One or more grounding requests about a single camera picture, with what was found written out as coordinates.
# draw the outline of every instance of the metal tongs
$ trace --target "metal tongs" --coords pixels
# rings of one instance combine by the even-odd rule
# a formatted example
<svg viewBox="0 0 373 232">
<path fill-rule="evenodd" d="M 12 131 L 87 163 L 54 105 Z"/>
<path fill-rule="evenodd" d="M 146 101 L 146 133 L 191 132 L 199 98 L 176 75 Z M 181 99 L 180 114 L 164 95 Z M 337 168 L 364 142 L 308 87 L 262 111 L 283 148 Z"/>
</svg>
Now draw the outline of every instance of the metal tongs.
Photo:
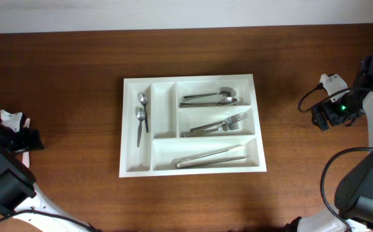
<svg viewBox="0 0 373 232">
<path fill-rule="evenodd" d="M 238 157 L 226 157 L 226 158 L 220 158 L 220 159 L 215 159 L 215 160 L 203 160 L 201 162 L 199 162 L 199 161 L 198 162 L 189 162 L 189 161 L 209 157 L 209 156 L 212 156 L 212 155 L 224 153 L 224 152 L 227 152 L 227 151 L 240 151 L 240 150 L 243 150 L 243 149 L 245 149 L 245 145 L 238 144 L 238 145 L 230 146 L 230 147 L 227 147 L 227 148 L 223 148 L 221 150 L 210 151 L 209 153 L 203 153 L 203 154 L 199 154 L 199 155 L 194 156 L 194 157 L 184 158 L 184 159 L 182 159 L 182 160 L 180 160 L 176 163 L 176 167 L 177 168 L 186 168 L 186 167 L 197 166 L 197 165 L 215 164 L 215 163 L 219 163 L 219 162 L 227 162 L 227 161 L 232 161 L 232 160 L 246 159 L 248 156 L 243 155 L 243 156 L 238 156 Z"/>
<path fill-rule="evenodd" d="M 192 128 L 190 132 L 183 134 L 183 137 L 194 137 L 194 136 L 204 135 L 206 133 L 211 133 L 215 131 L 237 130 L 239 129 L 238 122 L 246 118 L 247 118 L 246 112 L 238 113 L 236 115 L 227 117 L 226 119 L 222 121 Z"/>
</svg>

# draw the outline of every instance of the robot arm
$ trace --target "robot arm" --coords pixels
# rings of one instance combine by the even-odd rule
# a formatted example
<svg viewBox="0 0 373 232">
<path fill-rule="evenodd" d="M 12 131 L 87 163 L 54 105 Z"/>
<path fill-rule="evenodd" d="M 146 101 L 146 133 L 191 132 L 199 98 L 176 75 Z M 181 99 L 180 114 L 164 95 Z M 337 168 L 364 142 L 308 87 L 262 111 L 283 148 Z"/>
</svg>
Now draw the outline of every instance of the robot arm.
<svg viewBox="0 0 373 232">
<path fill-rule="evenodd" d="M 0 111 L 0 215 L 23 220 L 45 232 L 100 231 L 47 198 L 33 173 L 14 157 L 16 153 L 43 148 L 38 131 L 24 127 L 25 123 L 22 113 Z"/>
<path fill-rule="evenodd" d="M 338 75 L 323 75 L 322 87 L 329 95 L 346 89 L 346 84 Z M 373 56 L 361 63 L 361 70 L 354 86 L 373 90 Z M 312 122 L 321 130 L 329 129 L 327 121 L 332 125 L 354 121 L 364 113 L 368 119 L 369 146 L 373 148 L 373 92 L 352 89 L 349 92 L 332 97 L 321 105 L 312 107 Z M 347 220 L 352 231 L 373 231 L 373 151 L 361 161 L 340 182 L 335 194 L 335 207 L 339 215 Z M 297 218 L 287 225 L 287 231 L 297 232 L 343 232 L 346 226 L 324 209 L 320 213 L 307 218 Z"/>
</svg>

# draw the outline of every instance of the wooden table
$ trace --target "wooden table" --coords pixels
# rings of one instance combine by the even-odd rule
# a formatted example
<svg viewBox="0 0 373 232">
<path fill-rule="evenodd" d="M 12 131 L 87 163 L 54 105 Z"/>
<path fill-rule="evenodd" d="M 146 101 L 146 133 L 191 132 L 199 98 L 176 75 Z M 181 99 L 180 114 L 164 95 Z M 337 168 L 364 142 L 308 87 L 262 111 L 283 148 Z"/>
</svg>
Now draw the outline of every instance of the wooden table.
<svg viewBox="0 0 373 232">
<path fill-rule="evenodd" d="M 323 209 L 325 163 L 368 145 L 365 117 L 322 132 L 296 105 L 323 73 L 351 85 L 371 54 L 373 24 L 5 34 L 0 107 L 40 130 L 46 149 L 31 154 L 31 170 L 43 192 L 105 232 L 261 231 Z M 124 78 L 241 73 L 254 75 L 268 172 L 119 178 Z M 331 167 L 331 201 L 364 156 Z M 0 231 L 37 230 L 13 219 Z"/>
</svg>

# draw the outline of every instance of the fork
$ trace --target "fork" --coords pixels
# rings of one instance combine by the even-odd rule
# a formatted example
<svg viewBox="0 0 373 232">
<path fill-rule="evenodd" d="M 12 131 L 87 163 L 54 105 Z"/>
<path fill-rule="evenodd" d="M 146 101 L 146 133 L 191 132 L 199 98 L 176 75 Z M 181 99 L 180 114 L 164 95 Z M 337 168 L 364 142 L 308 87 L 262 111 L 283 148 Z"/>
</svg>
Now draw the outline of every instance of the fork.
<svg viewBox="0 0 373 232">
<path fill-rule="evenodd" d="M 231 124 L 231 123 L 237 123 L 237 122 L 239 122 L 239 121 L 241 121 L 243 119 L 246 119 L 246 117 L 247 117 L 246 112 L 238 113 L 236 115 L 232 115 L 230 117 L 227 117 L 223 121 L 214 122 L 214 123 L 211 123 L 211 124 L 208 124 L 208 125 L 204 125 L 204 126 L 199 126 L 199 127 L 196 127 L 196 128 L 192 128 L 191 132 L 201 131 L 201 130 L 204 130 L 204 129 L 211 128 L 213 126 L 221 126 L 221 125 L 224 125 L 224 124 L 227 124 L 227 123 L 229 123 L 229 124 Z"/>
<path fill-rule="evenodd" d="M 205 135 L 207 133 L 212 133 L 216 131 L 231 131 L 231 130 L 239 130 L 239 124 L 238 123 L 225 123 L 218 128 L 215 129 L 208 129 L 208 130 L 200 130 L 200 131 L 194 131 L 185 133 L 183 137 L 196 137 L 199 135 Z"/>
</svg>

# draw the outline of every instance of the cutlery tray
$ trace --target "cutlery tray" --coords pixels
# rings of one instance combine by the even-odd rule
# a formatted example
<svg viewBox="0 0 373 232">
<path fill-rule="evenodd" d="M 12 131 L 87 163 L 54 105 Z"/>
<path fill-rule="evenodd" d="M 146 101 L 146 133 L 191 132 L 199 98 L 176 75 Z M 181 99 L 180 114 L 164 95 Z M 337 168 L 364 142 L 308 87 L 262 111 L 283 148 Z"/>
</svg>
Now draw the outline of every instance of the cutlery tray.
<svg viewBox="0 0 373 232">
<path fill-rule="evenodd" d="M 221 87 L 233 88 L 238 104 L 179 108 L 182 96 L 216 93 Z M 146 106 L 149 133 L 146 133 L 143 121 L 138 148 L 139 120 L 135 112 L 143 107 L 139 103 L 140 93 L 145 93 L 149 98 Z M 266 171 L 252 74 L 125 79 L 123 94 L 119 177 Z M 221 98 L 214 95 L 190 102 L 217 102 Z M 247 118 L 239 122 L 238 130 L 182 137 L 191 128 L 222 121 L 242 112 L 247 113 Z M 217 158 L 222 155 L 246 155 L 246 159 L 183 169 L 175 166 L 175 160 L 236 144 L 245 145 L 245 148 L 233 154 L 219 154 Z"/>
</svg>

